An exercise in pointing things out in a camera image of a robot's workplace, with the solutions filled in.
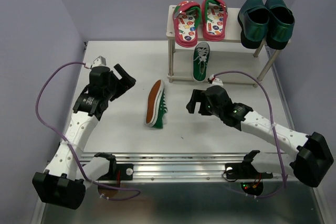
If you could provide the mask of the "green canvas sneaker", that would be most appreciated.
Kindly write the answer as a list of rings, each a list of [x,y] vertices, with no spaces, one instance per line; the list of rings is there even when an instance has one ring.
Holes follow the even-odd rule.
[[[145,123],[149,127],[163,129],[166,123],[166,114],[165,83],[163,80],[158,80],[148,96]]]
[[[206,42],[199,43],[193,53],[193,79],[203,82],[206,79],[207,64],[210,57],[210,47]]]

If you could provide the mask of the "pink flip-flop with letters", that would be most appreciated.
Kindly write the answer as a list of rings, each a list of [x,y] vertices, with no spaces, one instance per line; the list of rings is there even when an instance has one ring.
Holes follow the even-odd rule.
[[[204,0],[201,11],[203,38],[208,41],[223,40],[228,18],[226,3],[223,0]]]

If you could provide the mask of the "green loafer shoe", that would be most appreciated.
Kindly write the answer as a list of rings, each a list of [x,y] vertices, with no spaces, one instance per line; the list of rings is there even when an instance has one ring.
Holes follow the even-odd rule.
[[[269,10],[266,43],[274,50],[283,50],[292,37],[294,15],[284,0],[266,0],[265,7]]]
[[[263,0],[246,0],[237,16],[241,27],[240,41],[248,49],[257,49],[266,37],[270,20]]]

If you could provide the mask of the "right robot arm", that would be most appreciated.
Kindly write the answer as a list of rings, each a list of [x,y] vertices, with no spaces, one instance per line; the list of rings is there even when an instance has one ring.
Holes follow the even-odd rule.
[[[274,145],[276,153],[252,150],[240,163],[226,164],[228,180],[271,179],[274,174],[292,176],[304,185],[318,187],[334,163],[325,137],[308,135],[276,124],[243,103],[234,103],[223,87],[193,90],[186,105],[190,114],[200,104],[199,114],[216,116],[226,126],[256,136]]]

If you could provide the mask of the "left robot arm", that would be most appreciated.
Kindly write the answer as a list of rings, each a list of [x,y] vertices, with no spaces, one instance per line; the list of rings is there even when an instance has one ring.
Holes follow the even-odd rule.
[[[114,179],[119,183],[126,176],[128,166],[118,165],[112,154],[96,153],[85,166],[80,164],[79,158],[109,102],[131,89],[136,80],[119,64],[113,70],[102,63],[93,64],[90,69],[89,83],[73,106],[66,133],[43,123],[61,138],[52,160],[43,172],[36,172],[32,179],[33,186],[44,203],[77,209],[91,185],[112,188],[99,183],[99,178]]]

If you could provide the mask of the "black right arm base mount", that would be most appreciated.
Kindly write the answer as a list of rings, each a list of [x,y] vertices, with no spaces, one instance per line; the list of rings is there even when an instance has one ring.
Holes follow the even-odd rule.
[[[226,179],[239,180],[239,179],[272,179],[272,173],[258,172],[252,165],[252,161],[260,151],[253,150],[244,156],[240,163],[226,163],[223,174]]]

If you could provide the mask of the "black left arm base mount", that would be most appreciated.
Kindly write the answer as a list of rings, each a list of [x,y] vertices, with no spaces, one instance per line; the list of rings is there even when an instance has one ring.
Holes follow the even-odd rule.
[[[96,153],[89,163],[89,174],[95,180],[131,181],[134,165],[118,163],[116,156],[109,153]]]

